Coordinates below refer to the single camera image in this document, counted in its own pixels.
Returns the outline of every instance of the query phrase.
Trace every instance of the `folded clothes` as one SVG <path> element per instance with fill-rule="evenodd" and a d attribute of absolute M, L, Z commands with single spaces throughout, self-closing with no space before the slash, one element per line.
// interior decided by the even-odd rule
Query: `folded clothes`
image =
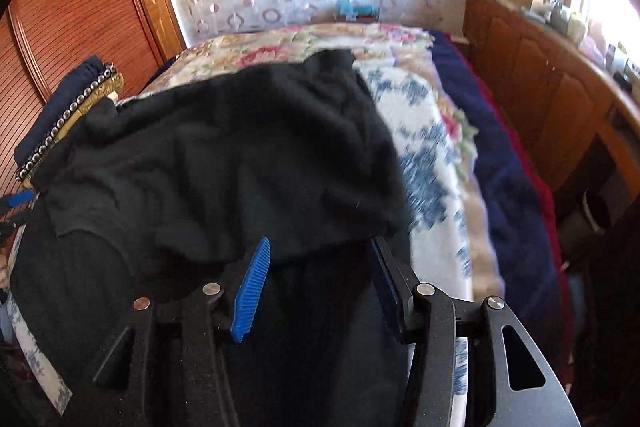
<path fill-rule="evenodd" d="M 386 334 L 362 242 L 385 236 L 409 263 L 410 214 L 353 60 L 324 51 L 102 100 L 47 153 L 11 288 L 71 390 L 135 298 L 182 298 L 266 236 L 254 327 L 227 359 L 241 420 L 392 422 L 406 350 Z"/>
<path fill-rule="evenodd" d="M 29 132 L 15 147 L 14 160 L 19 166 L 27 162 L 29 156 L 44 140 L 45 135 L 56 124 L 60 115 L 103 72 L 102 61 L 92 55 L 65 75 L 36 121 L 31 125 Z"/>

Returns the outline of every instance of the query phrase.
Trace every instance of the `floral bedspread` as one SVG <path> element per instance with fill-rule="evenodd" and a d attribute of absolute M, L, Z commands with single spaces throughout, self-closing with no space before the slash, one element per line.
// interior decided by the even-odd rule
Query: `floral bedspread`
<path fill-rule="evenodd" d="M 431 60 L 432 44 L 433 38 L 423 30 L 383 24 L 325 24 L 226 35 L 184 51 L 140 97 L 252 64 L 301 62 L 320 50 L 350 48 L 356 57 L 354 68 L 369 86 L 398 151 L 413 215 L 412 267 L 421 280 L 452 297 L 471 300 L 474 251 L 490 248 L 487 239 L 478 239 L 488 237 L 486 215 L 469 203 L 482 206 L 472 174 L 476 130 L 442 90 Z M 11 266 L 19 243 L 19 239 L 14 243 Z M 62 414 L 71 396 L 69 389 L 38 349 L 13 299 L 10 315 L 34 374 Z M 466 357 L 466 339 L 458 339 L 455 426 L 464 423 Z"/>
<path fill-rule="evenodd" d="M 478 155 L 473 142 L 476 129 L 469 126 L 464 112 L 442 90 L 431 60 L 433 37 L 420 28 L 391 24 L 332 23 L 289 26 L 261 33 L 224 35 L 185 50 L 143 94 L 234 73 L 252 64 L 303 62 L 320 50 L 348 48 L 359 65 L 401 68 L 427 80 L 432 96 L 453 142 L 459 160 L 455 163 L 466 180 Z"/>

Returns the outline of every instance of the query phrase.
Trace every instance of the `wooden dresser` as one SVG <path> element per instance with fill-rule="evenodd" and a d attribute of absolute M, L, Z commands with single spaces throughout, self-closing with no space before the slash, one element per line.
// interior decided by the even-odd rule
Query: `wooden dresser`
<path fill-rule="evenodd" d="M 640 109 L 609 73 L 505 1 L 466 0 L 464 33 L 476 73 L 551 190 L 568 181 L 598 137 L 638 196 Z"/>

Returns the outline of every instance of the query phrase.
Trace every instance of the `wooden cabinet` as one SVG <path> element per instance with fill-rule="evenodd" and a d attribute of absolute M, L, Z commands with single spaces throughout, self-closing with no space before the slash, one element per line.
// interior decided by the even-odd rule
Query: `wooden cabinet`
<path fill-rule="evenodd" d="M 532 151 L 540 137 L 556 83 L 556 52 L 534 28 L 520 24 L 520 39 L 507 83 L 504 107 L 525 149 Z"/>
<path fill-rule="evenodd" d="M 47 88 L 44 98 L 92 54 L 115 63 L 125 79 L 123 98 L 138 94 L 163 63 L 136 0 L 13 0 L 12 16 L 33 80 Z"/>
<path fill-rule="evenodd" d="M 489 79 L 487 85 L 498 105 L 505 107 L 519 35 L 510 21 L 499 14 L 492 16 L 488 24 L 479 73 L 482 78 Z"/>
<path fill-rule="evenodd" d="M 529 152 L 558 190 L 596 136 L 610 86 L 575 47 L 496 0 L 467 0 L 471 62 Z"/>

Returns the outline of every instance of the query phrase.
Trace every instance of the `wooden wardrobe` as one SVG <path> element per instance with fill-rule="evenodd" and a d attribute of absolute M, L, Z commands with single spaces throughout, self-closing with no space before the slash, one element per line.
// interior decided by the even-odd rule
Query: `wooden wardrobe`
<path fill-rule="evenodd" d="M 162 65 L 144 0 L 13 0 L 0 19 L 0 194 L 17 188 L 15 145 L 64 75 L 89 55 L 113 61 L 122 96 Z"/>

